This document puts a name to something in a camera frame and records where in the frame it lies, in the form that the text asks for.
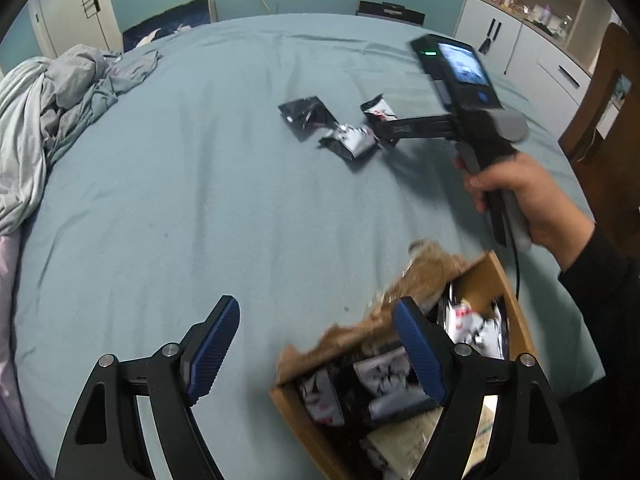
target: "bed sheet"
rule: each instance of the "bed sheet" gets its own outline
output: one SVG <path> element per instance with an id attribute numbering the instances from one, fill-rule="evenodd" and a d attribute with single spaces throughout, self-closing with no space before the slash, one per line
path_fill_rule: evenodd
<path id="1" fill-rule="evenodd" d="M 422 28 L 356 16 L 291 14 L 204 25 L 155 41 L 162 59 L 54 167 L 26 230 L 17 282 L 18 380 L 54 468 L 69 417 L 100 355 L 151 355 L 204 320 L 220 295 L 241 326 L 194 415 L 226 478 L 320 479 L 268 396 L 287 344 L 309 348 L 332 322 L 362 318 L 416 238 L 474 258 L 494 248 L 452 146 L 404 140 L 347 164 L 297 135 L 277 105 L 318 95 L 345 123 L 384 92 L 400 117 L 441 111 L 406 44 Z M 138 56 L 145 48 L 126 56 Z M 528 101 L 521 149 L 588 212 L 572 170 Z M 498 256 L 513 277 L 512 256 Z M 521 256 L 521 303 L 560 397 L 602 375 L 551 256 Z M 170 478 L 141 400 L 159 479 Z"/>

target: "blue rubber pad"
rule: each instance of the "blue rubber pad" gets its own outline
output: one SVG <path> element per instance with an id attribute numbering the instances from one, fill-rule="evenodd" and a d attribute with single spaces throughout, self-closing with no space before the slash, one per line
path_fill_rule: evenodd
<path id="1" fill-rule="evenodd" d="M 403 300 L 400 300 L 393 314 L 394 326 L 422 389 L 428 396 L 443 405 L 449 392 L 444 383 L 442 364 L 434 354 L 414 316 L 415 313 L 412 312 L 412 309 Z"/>
<path id="2" fill-rule="evenodd" d="M 240 305 L 235 298 L 231 298 L 191 361 L 186 394 L 192 404 L 211 390 L 239 325 Z"/>

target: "screw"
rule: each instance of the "screw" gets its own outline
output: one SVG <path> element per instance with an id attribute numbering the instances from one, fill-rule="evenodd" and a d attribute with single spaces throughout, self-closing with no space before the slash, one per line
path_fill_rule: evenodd
<path id="1" fill-rule="evenodd" d="M 525 366 L 533 366 L 536 364 L 536 358 L 531 354 L 522 354 L 520 356 L 520 362 Z"/>
<path id="2" fill-rule="evenodd" d="M 111 366 L 113 364 L 114 357 L 111 354 L 105 354 L 100 359 L 98 359 L 98 364 L 102 368 L 106 368 L 107 366 Z"/>
<path id="3" fill-rule="evenodd" d="M 176 343 L 169 343 L 162 347 L 162 355 L 165 357 L 171 357 L 178 353 L 180 347 Z"/>
<path id="4" fill-rule="evenodd" d="M 466 345 L 464 343 L 458 343 L 457 345 L 455 345 L 454 350 L 456 351 L 456 354 L 458 354 L 461 357 L 466 357 L 468 355 L 471 355 L 471 346 Z"/>

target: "person's right hand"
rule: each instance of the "person's right hand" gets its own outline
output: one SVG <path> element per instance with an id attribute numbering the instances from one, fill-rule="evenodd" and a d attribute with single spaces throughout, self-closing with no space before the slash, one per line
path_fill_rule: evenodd
<path id="1" fill-rule="evenodd" d="M 567 270 L 574 263 L 590 240 L 593 221 L 531 156 L 518 153 L 514 160 L 493 164 L 473 176 L 460 158 L 455 164 L 463 173 L 465 189 L 471 193 L 478 212 L 486 211 L 485 192 L 512 190 L 529 221 L 531 240 L 546 247 L 561 270 Z"/>

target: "device screen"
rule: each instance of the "device screen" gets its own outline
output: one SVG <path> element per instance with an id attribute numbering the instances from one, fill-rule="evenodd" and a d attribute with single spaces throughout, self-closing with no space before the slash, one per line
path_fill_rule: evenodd
<path id="1" fill-rule="evenodd" d="M 456 78 L 461 83 L 471 83 L 475 85 L 489 86 L 484 77 L 484 72 L 480 63 L 476 59 L 476 54 L 466 48 L 455 46 L 449 43 L 439 43 L 442 55 L 447 59 L 449 65 L 456 74 Z"/>

